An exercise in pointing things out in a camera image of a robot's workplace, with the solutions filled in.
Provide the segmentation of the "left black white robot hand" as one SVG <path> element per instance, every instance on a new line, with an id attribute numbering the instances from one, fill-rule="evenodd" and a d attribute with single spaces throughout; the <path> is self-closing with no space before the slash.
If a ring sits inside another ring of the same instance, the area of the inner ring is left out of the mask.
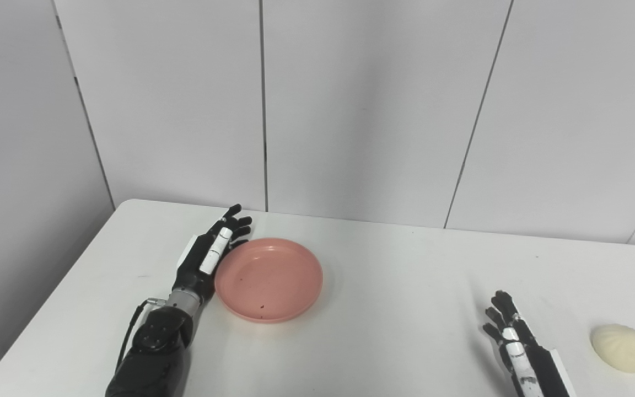
<path id="1" fill-rule="evenodd" d="M 229 207 L 208 231 L 194 239 L 177 269 L 172 292 L 186 292 L 201 306 L 211 299 L 221 260 L 249 241 L 253 220 L 250 216 L 239 218 L 242 209 L 239 203 Z"/>

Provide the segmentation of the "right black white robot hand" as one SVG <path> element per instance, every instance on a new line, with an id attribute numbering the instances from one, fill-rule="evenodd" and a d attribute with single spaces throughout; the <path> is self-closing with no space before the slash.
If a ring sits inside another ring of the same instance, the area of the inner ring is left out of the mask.
<path id="1" fill-rule="evenodd" d="M 556 350 L 537 341 L 512 296 L 496 291 L 485 310 L 483 330 L 496 344 L 518 396 L 575 396 L 569 374 Z"/>

